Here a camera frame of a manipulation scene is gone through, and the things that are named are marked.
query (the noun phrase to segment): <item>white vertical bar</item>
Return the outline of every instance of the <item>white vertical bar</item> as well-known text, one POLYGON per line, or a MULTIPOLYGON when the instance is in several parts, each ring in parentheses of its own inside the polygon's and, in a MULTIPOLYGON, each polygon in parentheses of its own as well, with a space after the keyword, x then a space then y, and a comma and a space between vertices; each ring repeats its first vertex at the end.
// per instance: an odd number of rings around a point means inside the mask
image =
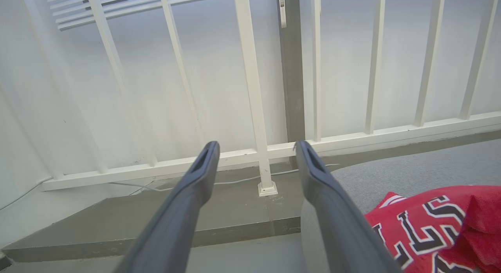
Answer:
POLYGON ((480 23, 480 29, 478 30, 478 37, 476 39, 475 52, 468 77, 467 89, 465 91, 465 98, 463 99, 463 105, 461 106, 461 119, 468 120, 471 115, 471 104, 475 95, 478 79, 481 75, 485 53, 487 52, 490 32, 492 31, 494 17, 496 16, 497 1, 498 0, 489 0, 487 3, 487 9, 485 9, 485 13, 483 14, 482 21, 480 23))
POLYGON ((374 14, 374 28, 372 32, 371 70, 369 75, 369 94, 367 98, 367 114, 365 117, 365 133, 374 133, 374 98, 379 89, 379 75, 381 71, 381 52, 383 49, 385 0, 377 0, 376 14, 374 14))
POLYGON ((260 196, 277 194, 277 187, 272 181, 270 161, 268 159, 268 145, 266 142, 265 116, 261 102, 261 89, 258 76, 258 61, 256 58, 256 45, 254 44, 254 31, 252 30, 251 6, 249 0, 235 0, 236 19, 242 45, 243 65, 249 91, 250 112, 252 126, 256 139, 258 152, 259 171, 261 183, 258 185, 260 196))
POLYGON ((320 94, 320 6, 321 0, 311 0, 313 12, 313 140, 322 140, 322 95, 320 94))
POLYGON ((46 141, 40 131, 37 129, 37 125, 33 125, 32 121, 29 121, 26 118, 26 116, 22 113, 24 111, 22 107, 16 107, 16 104, 20 105, 21 102, 15 92, 11 92, 11 98, 15 99, 11 100, 7 94, 8 90, 9 88, 7 88, 5 84, 0 83, 0 95, 3 95, 5 103, 11 110, 14 119, 18 122, 19 127, 30 143, 30 146, 32 146, 34 152, 53 178, 63 178, 63 172, 60 170, 59 166, 57 166, 52 154, 48 153, 49 148, 47 147, 46 141))
POLYGON ((430 27, 428 30, 428 44, 426 45, 426 55, 424 57, 423 75, 421 76, 421 89, 417 100, 416 117, 414 125, 422 127, 424 125, 424 106, 426 105, 426 95, 428 93, 428 84, 433 74, 433 63, 435 62, 435 53, 440 38, 440 28, 442 27, 443 5, 445 0, 434 0, 431 9, 430 27))
POLYGON ((86 148, 89 149, 89 154, 95 164, 95 168, 101 172, 107 172, 104 160, 102 158, 101 152, 92 136, 92 133, 85 122, 85 119, 81 111, 75 105, 75 100, 73 95, 68 88, 69 82, 66 77, 66 70, 62 70, 64 62, 61 60, 61 55, 59 54, 57 47, 55 47, 47 33, 47 28, 41 19, 40 13, 36 6, 34 0, 23 0, 25 2, 27 11, 30 15, 30 22, 33 27, 34 34, 38 41, 42 56, 47 62, 50 69, 50 76, 52 77, 52 83, 55 85, 55 90, 61 97, 63 102, 64 110, 67 111, 78 132, 83 137, 86 148))
POLYGON ((163 14, 165 15, 165 20, 167 21, 167 27, 169 29, 170 40, 172 41, 172 47, 174 48, 174 55, 176 56, 177 66, 179 67, 179 73, 181 74, 181 81, 183 83, 184 92, 186 97, 188 97, 188 105, 191 112, 191 116, 195 121, 195 130, 198 136, 198 141, 200 145, 204 147, 205 139, 202 132, 202 127, 200 126, 200 121, 198 120, 198 114, 196 112, 195 101, 193 100, 193 94, 188 84, 188 76, 186 75, 186 70, 183 63, 183 55, 181 52, 181 44, 179 43, 179 36, 177 35, 176 23, 174 21, 174 15, 172 14, 172 6, 169 0, 160 0, 162 2, 163 14))
POLYGON ((136 116, 134 109, 132 109, 131 107, 130 103, 132 99, 130 98, 129 94, 127 93, 127 89, 125 88, 124 69, 122 67, 120 57, 118 56, 118 51, 115 47, 115 43, 113 42, 113 37, 111 36, 110 27, 108 26, 108 22, 106 21, 101 1, 89 0, 89 4, 91 5, 92 14, 94 15, 94 19, 96 20, 96 25, 99 29, 99 34, 101 35, 104 48, 106 49, 106 54, 108 55, 111 67, 113 68, 116 86, 118 92, 122 96, 125 116, 130 116, 132 122, 129 123, 129 127, 133 132, 133 136, 136 137, 137 141, 139 141, 139 143, 137 144, 139 146, 138 149, 144 150, 150 166, 155 166, 158 161, 155 154, 151 150, 150 142, 148 140, 148 136, 151 136, 151 133, 145 134, 144 125, 140 124, 140 121, 138 121, 138 116, 136 116))

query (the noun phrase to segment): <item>gray fabric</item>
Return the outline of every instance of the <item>gray fabric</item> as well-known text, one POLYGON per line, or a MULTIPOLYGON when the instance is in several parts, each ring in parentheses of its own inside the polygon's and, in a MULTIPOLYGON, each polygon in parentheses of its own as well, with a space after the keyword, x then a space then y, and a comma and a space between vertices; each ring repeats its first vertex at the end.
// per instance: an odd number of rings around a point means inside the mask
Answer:
MULTIPOLYGON (((371 211, 389 191, 410 197, 446 186, 501 185, 501 139, 380 159, 332 175, 362 213, 371 211)), ((317 215, 308 202, 301 212, 301 239, 308 272, 329 273, 317 215)))

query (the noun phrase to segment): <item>gray pillar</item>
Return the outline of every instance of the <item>gray pillar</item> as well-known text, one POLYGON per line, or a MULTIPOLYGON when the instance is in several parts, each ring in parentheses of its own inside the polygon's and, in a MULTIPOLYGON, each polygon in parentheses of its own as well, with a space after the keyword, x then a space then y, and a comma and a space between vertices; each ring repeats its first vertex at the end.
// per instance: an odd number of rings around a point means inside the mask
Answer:
MULTIPOLYGON (((287 139, 289 142, 305 139, 305 109, 303 98, 303 55, 301 52, 301 16, 299 0, 285 0, 287 27, 281 28, 280 8, 278 23, 280 29, 280 50, 285 95, 287 139)), ((290 157, 290 164, 297 168, 296 157, 290 157)))

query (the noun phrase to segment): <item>wire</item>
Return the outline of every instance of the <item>wire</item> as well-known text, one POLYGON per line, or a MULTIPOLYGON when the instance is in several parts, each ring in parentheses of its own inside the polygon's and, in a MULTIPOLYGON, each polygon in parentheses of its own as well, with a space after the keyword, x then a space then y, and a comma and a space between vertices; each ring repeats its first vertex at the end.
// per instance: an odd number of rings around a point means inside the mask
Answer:
MULTIPOLYGON (((335 166, 335 165, 339 165, 339 164, 326 164, 325 166, 335 166)), ((289 171, 283 171, 283 172, 277 172, 277 173, 272 173, 272 176, 274 175, 282 175, 282 174, 288 174, 288 173, 293 173, 293 172, 296 172, 296 171, 299 171, 299 169, 294 169, 294 170, 289 170, 289 171)), ((240 182, 245 182, 245 181, 249 181, 249 180, 254 180, 254 179, 257 179, 261 177, 260 175, 258 176, 255 176, 255 177, 252 177, 252 178, 247 178, 247 179, 242 179, 242 180, 238 180, 238 181, 231 181, 231 182, 217 182, 217 183, 214 183, 214 185, 228 185, 228 184, 236 184, 236 183, 240 183, 240 182)), ((148 186, 145 186, 145 185, 139 185, 139 184, 133 184, 133 183, 122 183, 122 182, 112 182, 110 184, 115 184, 115 185, 125 185, 125 186, 134 186, 134 187, 142 187, 142 188, 145 188, 145 189, 149 189, 149 190, 152 190, 152 191, 157 191, 157 192, 164 192, 164 191, 170 191, 172 189, 174 189, 174 187, 172 188, 167 188, 167 189, 157 189, 157 188, 152 188, 152 187, 148 187, 148 186)))
POLYGON ((42 184, 43 182, 46 182, 48 180, 52 179, 52 177, 49 177, 49 178, 46 178, 46 179, 43 179, 41 180, 40 182, 38 182, 36 185, 34 185, 31 189, 29 189, 29 191, 25 192, 24 194, 20 195, 17 199, 11 201, 9 204, 5 205, 4 207, 0 208, 0 211, 2 211, 4 208, 8 207, 9 205, 15 203, 16 201, 20 200, 20 198, 24 197, 25 195, 27 195, 29 192, 33 191, 34 188, 40 186, 40 184, 42 184))

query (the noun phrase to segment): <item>red towel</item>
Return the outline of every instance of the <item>red towel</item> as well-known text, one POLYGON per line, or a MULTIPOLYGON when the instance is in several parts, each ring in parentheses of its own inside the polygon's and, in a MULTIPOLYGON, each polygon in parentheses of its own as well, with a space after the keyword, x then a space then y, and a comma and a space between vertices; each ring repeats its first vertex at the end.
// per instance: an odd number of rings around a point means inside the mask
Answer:
POLYGON ((389 192, 365 218, 406 273, 501 273, 501 187, 389 192))

